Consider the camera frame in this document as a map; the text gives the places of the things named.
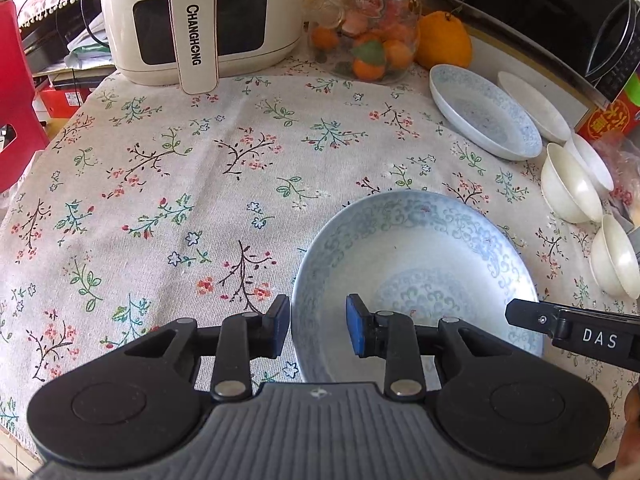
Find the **person's right hand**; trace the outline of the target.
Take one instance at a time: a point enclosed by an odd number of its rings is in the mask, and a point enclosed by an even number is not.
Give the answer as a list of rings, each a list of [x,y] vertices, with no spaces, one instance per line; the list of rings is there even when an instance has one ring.
[[[620,439],[612,479],[639,478],[639,385],[633,386],[625,400],[625,428]]]

